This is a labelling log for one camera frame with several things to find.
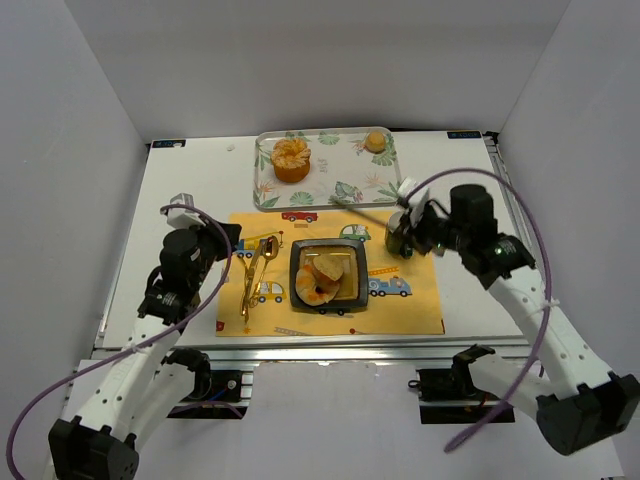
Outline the metal tongs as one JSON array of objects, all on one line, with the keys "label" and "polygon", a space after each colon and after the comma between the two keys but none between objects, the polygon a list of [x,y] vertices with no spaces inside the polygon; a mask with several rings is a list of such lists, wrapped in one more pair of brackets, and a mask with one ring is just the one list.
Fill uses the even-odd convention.
[{"label": "metal tongs", "polygon": [[381,228],[387,228],[391,217],[396,214],[395,211],[392,211],[388,212],[385,216],[382,216],[382,212],[358,208],[354,204],[347,203],[335,197],[329,198],[329,204],[335,209],[348,212],[350,215],[357,216],[363,221],[378,225]]}]

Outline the seeded bread slice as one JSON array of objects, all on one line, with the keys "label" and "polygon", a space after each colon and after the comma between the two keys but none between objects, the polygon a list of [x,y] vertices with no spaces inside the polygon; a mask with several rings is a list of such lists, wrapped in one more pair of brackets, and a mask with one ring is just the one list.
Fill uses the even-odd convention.
[{"label": "seeded bread slice", "polygon": [[343,261],[335,255],[318,255],[312,260],[312,271],[320,282],[339,282],[344,275]]}]

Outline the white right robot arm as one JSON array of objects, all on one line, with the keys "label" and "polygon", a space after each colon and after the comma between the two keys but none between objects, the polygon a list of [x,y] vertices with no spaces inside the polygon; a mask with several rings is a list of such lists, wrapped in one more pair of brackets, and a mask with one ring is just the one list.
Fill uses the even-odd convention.
[{"label": "white right robot arm", "polygon": [[511,316],[546,375],[539,378],[487,346],[457,354],[452,375],[466,394],[491,393],[535,420],[547,443],[569,456],[624,431],[639,404],[639,382],[617,375],[587,345],[547,294],[536,262],[515,236],[502,233],[493,198],[477,184],[450,191],[451,210],[435,211],[425,188],[402,193],[402,232],[422,255],[456,252],[464,268]]}]

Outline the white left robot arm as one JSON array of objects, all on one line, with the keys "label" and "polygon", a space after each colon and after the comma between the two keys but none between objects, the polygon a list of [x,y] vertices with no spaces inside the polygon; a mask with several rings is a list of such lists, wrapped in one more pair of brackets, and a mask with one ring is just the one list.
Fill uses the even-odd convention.
[{"label": "white left robot arm", "polygon": [[209,357],[175,345],[203,304],[199,290],[212,265],[235,252],[240,234],[238,224],[197,222],[164,237],[123,358],[73,418],[49,432],[57,478],[134,478],[142,446],[176,404],[209,393]]}]

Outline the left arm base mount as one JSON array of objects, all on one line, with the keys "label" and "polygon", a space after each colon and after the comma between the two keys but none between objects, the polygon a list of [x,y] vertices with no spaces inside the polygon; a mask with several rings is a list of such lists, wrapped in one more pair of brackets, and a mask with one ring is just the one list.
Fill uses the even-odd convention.
[{"label": "left arm base mount", "polygon": [[162,365],[186,367],[193,379],[193,390],[174,407],[171,419],[241,420],[247,407],[240,406],[242,377],[240,370],[211,367],[209,356],[195,349],[177,349],[162,360]]}]

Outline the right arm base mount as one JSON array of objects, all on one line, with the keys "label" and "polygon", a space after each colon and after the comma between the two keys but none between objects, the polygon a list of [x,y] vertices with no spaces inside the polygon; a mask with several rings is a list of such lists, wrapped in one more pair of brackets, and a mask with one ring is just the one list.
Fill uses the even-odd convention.
[{"label": "right arm base mount", "polygon": [[484,391],[463,393],[449,369],[421,369],[407,382],[418,396],[423,425],[471,425],[481,420],[499,399]]}]

